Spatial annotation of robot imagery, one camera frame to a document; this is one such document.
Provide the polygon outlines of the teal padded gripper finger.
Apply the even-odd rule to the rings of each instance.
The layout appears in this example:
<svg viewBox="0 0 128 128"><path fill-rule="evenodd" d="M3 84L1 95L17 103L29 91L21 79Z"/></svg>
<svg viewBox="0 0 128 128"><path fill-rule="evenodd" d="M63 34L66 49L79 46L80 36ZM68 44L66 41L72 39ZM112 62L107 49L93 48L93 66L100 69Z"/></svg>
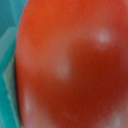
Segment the teal padded gripper finger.
<svg viewBox="0 0 128 128"><path fill-rule="evenodd" d="M0 128L23 128L19 115L15 77L17 28L0 38Z"/></svg>

